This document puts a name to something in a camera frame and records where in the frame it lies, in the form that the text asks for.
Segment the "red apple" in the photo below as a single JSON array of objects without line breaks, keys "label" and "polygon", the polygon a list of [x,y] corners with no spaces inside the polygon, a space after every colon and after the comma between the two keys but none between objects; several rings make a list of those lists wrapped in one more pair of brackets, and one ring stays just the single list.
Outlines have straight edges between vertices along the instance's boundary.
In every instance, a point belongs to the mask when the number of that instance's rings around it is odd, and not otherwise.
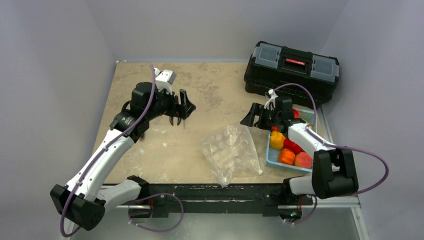
[{"label": "red apple", "polygon": [[295,108],[293,108],[293,109],[292,109],[292,111],[293,111],[293,116],[294,116],[294,118],[295,118],[295,119],[299,119],[299,118],[300,118],[300,114],[299,114],[299,112],[298,112]]}]

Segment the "red bell pepper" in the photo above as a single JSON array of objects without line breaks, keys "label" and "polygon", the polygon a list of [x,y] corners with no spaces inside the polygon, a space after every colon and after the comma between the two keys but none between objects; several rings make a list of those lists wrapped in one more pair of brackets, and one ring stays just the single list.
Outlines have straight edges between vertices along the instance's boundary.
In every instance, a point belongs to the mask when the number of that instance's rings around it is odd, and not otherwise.
[{"label": "red bell pepper", "polygon": [[291,150],[295,155],[304,152],[304,150],[298,144],[288,138],[283,141],[283,146],[284,148]]}]

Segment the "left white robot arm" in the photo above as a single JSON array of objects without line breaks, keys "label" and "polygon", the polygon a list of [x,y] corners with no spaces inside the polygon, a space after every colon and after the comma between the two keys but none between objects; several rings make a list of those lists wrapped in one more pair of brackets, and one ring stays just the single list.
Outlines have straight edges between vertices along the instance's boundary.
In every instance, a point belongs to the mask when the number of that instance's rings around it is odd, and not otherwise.
[{"label": "left white robot arm", "polygon": [[179,122],[186,120],[196,106],[184,89],[176,95],[173,91],[154,82],[140,82],[132,90],[114,117],[103,142],[82,169],[65,185],[55,185],[50,196],[60,214],[60,232],[68,238],[66,221],[75,228],[87,231],[95,228],[105,213],[127,202],[138,205],[153,203],[149,183],[135,175],[107,190],[101,190],[107,176],[124,154],[143,138],[150,121],[160,116]]}]

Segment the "orange mini pumpkin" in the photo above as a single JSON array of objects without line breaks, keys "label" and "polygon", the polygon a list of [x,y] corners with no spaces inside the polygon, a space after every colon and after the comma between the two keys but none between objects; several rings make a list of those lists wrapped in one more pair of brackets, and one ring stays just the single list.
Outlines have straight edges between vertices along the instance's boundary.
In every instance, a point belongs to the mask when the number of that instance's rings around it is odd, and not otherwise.
[{"label": "orange mini pumpkin", "polygon": [[296,155],[289,149],[284,148],[278,154],[278,162],[286,165],[293,165]]}]

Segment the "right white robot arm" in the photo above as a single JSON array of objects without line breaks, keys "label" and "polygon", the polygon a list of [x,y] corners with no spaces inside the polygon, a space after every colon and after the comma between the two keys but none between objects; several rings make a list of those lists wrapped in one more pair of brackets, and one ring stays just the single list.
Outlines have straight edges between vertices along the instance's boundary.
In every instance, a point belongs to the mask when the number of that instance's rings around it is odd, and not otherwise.
[{"label": "right white robot arm", "polygon": [[280,196],[284,202],[292,204],[300,195],[327,199],[353,195],[358,191],[352,151],[330,146],[305,121],[296,118],[290,97],[276,97],[266,104],[253,103],[240,124],[267,131],[276,128],[312,158],[311,175],[283,181]]}]

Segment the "yellow bell pepper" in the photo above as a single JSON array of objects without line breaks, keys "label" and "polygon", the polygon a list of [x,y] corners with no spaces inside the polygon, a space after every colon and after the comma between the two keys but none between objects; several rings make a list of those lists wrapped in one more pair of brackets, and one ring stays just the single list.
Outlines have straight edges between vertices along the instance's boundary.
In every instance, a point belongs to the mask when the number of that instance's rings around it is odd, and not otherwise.
[{"label": "yellow bell pepper", "polygon": [[269,147],[275,150],[282,150],[286,137],[279,131],[272,131],[269,136]]}]

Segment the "clear zip top bag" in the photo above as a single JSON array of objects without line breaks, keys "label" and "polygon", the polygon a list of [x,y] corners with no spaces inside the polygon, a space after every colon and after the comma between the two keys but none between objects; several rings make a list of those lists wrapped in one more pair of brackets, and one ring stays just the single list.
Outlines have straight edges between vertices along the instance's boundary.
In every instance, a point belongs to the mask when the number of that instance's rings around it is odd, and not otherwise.
[{"label": "clear zip top bag", "polygon": [[216,182],[227,187],[235,176],[261,176],[258,153],[247,126],[226,125],[199,142]]}]

